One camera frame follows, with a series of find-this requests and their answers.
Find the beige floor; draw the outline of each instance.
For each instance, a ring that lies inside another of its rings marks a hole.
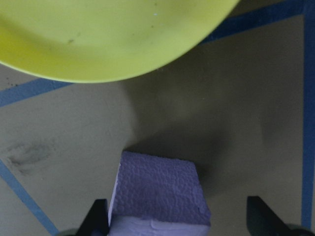
[[[232,15],[273,2],[243,1]],[[7,78],[34,79],[6,67],[0,78],[0,89]],[[2,107],[0,159],[61,231],[78,227],[94,199],[110,200],[123,149],[191,160],[212,211],[209,235],[249,235],[248,195],[300,222],[302,106],[298,16],[199,45],[138,78]],[[0,188],[0,235],[49,235]]]

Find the painter's tape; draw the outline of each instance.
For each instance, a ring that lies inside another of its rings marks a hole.
[[[16,87],[8,88],[0,91],[0,107],[18,102],[30,97],[34,97],[46,92],[60,89],[62,87],[71,85],[71,83],[36,79]]]
[[[302,225],[311,228],[315,165],[315,1],[304,1]]]
[[[228,18],[212,34],[206,37],[202,43],[214,41],[300,14],[304,14],[305,16],[302,225],[310,228],[315,165],[315,0],[285,0],[240,16]],[[0,107],[70,84],[37,79],[17,87],[9,88],[0,91]]]
[[[303,4],[303,0],[286,0],[239,16],[227,18],[202,43],[300,15],[303,11]]]
[[[14,175],[1,160],[0,176],[15,192],[19,199],[27,206],[27,208],[33,213],[33,215],[39,220],[39,222],[45,227],[50,235],[56,235],[59,232],[56,226],[51,222],[47,215],[36,204],[33,198],[27,193],[24,187],[19,183],[19,181],[14,177]]]

